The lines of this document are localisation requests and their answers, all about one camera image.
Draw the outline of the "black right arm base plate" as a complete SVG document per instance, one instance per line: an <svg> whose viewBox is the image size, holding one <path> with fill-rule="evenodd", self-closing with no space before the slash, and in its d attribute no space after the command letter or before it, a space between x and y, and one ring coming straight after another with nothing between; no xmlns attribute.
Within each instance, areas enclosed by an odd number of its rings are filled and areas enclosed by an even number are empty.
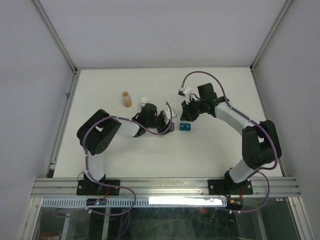
<svg viewBox="0 0 320 240"><path fill-rule="evenodd" d="M253 187L250 181L233 183L225 179L209 179L208 193L209 195L221 195L230 197L231 195L253 195Z"/></svg>

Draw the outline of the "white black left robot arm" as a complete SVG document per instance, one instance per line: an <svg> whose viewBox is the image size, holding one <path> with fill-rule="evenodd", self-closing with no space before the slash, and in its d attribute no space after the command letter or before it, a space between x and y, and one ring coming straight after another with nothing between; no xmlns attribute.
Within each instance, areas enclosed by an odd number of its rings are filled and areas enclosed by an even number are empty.
<svg viewBox="0 0 320 240"><path fill-rule="evenodd" d="M106 179L103 170L104 151L117 134L139 138L148 132L163 136L174 131L173 118L176 116L169 102L161 111L154 104L146 103L132 118L97 110L76 133L85 153L84 181L87 182L87 188L96 195L103 192Z"/></svg>

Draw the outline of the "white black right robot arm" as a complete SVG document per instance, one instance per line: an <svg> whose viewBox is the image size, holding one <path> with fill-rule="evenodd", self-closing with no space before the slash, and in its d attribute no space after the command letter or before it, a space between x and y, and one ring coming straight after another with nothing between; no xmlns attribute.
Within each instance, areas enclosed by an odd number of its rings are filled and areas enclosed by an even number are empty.
<svg viewBox="0 0 320 240"><path fill-rule="evenodd" d="M258 170L278 163L282 150L275 124L271 120L251 119L232 106L225 96L218 97L211 83L200 85L197 90L199 96L193 97L191 88L179 88L178 94L184 97L180 119L194 122L199 115L208 114L225 122L241 136L242 158L224 174L217 188L222 194L234 194Z"/></svg>

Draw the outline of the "aluminium frame post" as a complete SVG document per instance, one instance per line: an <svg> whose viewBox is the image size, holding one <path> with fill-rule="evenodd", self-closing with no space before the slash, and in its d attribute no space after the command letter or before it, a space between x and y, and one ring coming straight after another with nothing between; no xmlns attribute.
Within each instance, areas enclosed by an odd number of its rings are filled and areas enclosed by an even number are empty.
<svg viewBox="0 0 320 240"><path fill-rule="evenodd" d="M49 18L44 6L42 5L40 0L31 0L35 10L37 11L39 17L41 18L44 26L46 27L51 39L53 40L54 44L56 45L57 49L61 53L62 57L64 58L65 62L67 63L68 67L71 69L72 73L75 75L78 71L77 66L75 65L74 61L72 60L70 54L68 53L63 41L61 40L57 30L55 29L51 19Z"/></svg>
<svg viewBox="0 0 320 240"><path fill-rule="evenodd" d="M293 4L294 0L285 0L283 5L281 6L278 14L276 15L275 20L273 21L266 37L264 38L262 45L260 46L256 56L254 57L254 60L252 61L250 65L250 71L254 72L255 68L260 62L260 59L262 58L264 52L266 51L268 45L270 44L271 40L273 39L274 35L276 34L276 31L278 30L280 24L282 23L283 19L287 15L287 12L289 11L291 5Z"/></svg>

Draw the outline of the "teal Wed pill box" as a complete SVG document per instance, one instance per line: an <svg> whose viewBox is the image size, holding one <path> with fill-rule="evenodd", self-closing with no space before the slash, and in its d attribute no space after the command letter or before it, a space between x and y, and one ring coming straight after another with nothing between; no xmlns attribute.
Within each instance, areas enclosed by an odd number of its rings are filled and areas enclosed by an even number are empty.
<svg viewBox="0 0 320 240"><path fill-rule="evenodd" d="M186 125L185 125L184 122L180 122L180 123L179 123L179 130L180 130L180 131L185 131L185 130L186 130Z"/></svg>

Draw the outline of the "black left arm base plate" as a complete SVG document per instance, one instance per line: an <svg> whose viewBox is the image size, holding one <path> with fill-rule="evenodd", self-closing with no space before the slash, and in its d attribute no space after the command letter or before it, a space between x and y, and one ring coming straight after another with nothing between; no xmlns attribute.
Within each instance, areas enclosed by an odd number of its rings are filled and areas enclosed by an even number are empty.
<svg viewBox="0 0 320 240"><path fill-rule="evenodd" d="M97 184L89 179L82 179L78 181L76 195L77 196L105 196L107 193L109 196L118 196L120 194L120 183L118 179L105 179L104 184L113 185L115 187L106 187L104 185Z"/></svg>

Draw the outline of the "left aluminium frame post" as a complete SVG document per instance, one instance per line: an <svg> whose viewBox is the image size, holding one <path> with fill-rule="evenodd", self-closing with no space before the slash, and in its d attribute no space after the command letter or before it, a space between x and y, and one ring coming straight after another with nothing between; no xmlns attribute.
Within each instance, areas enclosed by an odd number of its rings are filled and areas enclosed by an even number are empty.
<svg viewBox="0 0 320 240"><path fill-rule="evenodd" d="M44 6L42 5L40 0L31 0L35 10L37 11L39 17L41 18L44 26L46 27L51 39L53 40L54 44L56 45L57 49L61 53L62 57L64 58L65 62L67 63L68 67L71 69L72 73L75 75L78 71L77 66L75 65L74 61L72 60L70 54L68 53L63 41L61 40L57 30L55 29L51 19L49 18Z"/></svg>

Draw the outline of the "right aluminium frame post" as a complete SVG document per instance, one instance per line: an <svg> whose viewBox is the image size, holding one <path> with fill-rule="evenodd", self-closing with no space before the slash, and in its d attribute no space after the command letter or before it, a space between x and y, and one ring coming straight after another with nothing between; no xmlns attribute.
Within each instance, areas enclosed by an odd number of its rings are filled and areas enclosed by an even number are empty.
<svg viewBox="0 0 320 240"><path fill-rule="evenodd" d="M273 39L274 35L276 34L276 31L278 30L280 24L282 23L283 19L287 15L287 12L289 11L291 5L293 4L294 0L285 0L283 5L281 6L278 14L276 15L275 20L273 21L266 37L264 38L262 45L260 46L256 56L254 57L254 60L252 61L250 65L250 71L254 72L255 68L260 62L260 59L262 58L264 52L266 51L268 45L270 44L271 40Z"/></svg>

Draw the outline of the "teal Mon pill box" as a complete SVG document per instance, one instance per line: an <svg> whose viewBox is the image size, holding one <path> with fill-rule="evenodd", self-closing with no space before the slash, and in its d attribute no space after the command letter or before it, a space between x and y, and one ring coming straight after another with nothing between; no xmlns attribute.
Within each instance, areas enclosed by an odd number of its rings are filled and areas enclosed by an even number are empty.
<svg viewBox="0 0 320 240"><path fill-rule="evenodd" d="M185 123L184 124L184 130L187 131L187 132L190 132L191 131L191 124L190 123Z"/></svg>

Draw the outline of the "aluminium mounting rail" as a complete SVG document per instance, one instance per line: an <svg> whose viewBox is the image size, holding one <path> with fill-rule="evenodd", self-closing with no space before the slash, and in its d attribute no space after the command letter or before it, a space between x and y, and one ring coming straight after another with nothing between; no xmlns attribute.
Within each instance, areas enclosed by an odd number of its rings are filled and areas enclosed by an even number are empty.
<svg viewBox="0 0 320 240"><path fill-rule="evenodd" d="M208 180L221 178L118 178L119 195L113 197L191 197L200 198L209 195ZM82 178L38 178L32 188L33 198L66 198L93 195L76 195L78 182ZM253 195L245 198L262 198L269 193L271 198L300 197L301 192L293 177L253 177L251 180Z"/></svg>

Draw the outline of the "white capped dark pill bottle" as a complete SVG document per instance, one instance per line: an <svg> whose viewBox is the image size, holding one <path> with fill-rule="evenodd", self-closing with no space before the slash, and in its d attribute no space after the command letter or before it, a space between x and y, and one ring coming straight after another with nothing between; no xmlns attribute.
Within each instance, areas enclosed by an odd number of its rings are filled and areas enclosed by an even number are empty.
<svg viewBox="0 0 320 240"><path fill-rule="evenodd" d="M149 99L147 97L142 97L140 99L140 107L143 108L146 104L149 103Z"/></svg>

